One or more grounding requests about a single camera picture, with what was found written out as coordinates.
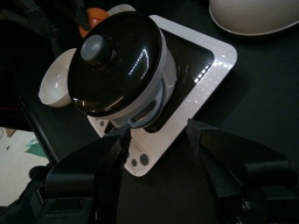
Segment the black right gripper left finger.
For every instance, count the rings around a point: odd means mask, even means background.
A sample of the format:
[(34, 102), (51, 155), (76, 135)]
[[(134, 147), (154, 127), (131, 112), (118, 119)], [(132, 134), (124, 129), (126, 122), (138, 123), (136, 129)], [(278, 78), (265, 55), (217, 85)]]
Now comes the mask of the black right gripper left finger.
[(131, 129), (114, 129), (51, 168), (36, 224), (116, 224), (130, 142)]

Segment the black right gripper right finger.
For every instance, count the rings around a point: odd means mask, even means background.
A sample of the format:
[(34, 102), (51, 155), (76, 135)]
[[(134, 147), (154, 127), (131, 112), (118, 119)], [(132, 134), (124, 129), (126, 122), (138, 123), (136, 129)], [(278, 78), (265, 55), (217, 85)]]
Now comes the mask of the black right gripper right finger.
[(289, 158), (205, 122), (190, 120), (186, 132), (219, 224), (299, 224), (298, 173)]

